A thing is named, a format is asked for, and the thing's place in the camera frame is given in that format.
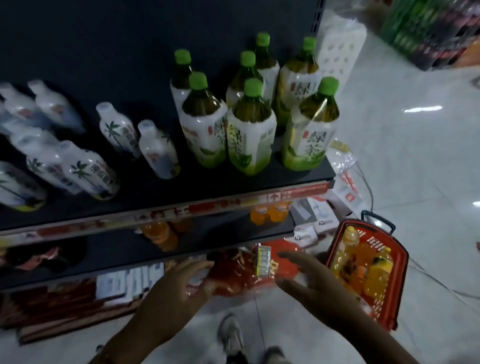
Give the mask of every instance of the red shopping basket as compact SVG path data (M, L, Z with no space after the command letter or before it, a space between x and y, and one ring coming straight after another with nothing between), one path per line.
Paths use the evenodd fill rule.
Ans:
M390 232L378 228L365 221L365 215L371 216L390 227ZM396 321L398 316L398 309L400 307L400 300L402 298L403 284L405 282L405 274L407 272L408 252L405 248L392 236L395 230L395 225L383 217L374 214L370 211L361 212L361 220L348 218L343 220L338 226L332 245L329 249L329 257L327 267L331 267L332 261L336 255L339 243L342 241L343 233L348 226L356 228L360 234L360 243L367 243L373 246L378 251L381 251L384 246L390 248L390 255L394 261L392 272L388 281L387 289L383 299L376 300L365 294L360 296L373 309L376 321L380 326L386 330L395 330L398 326Z

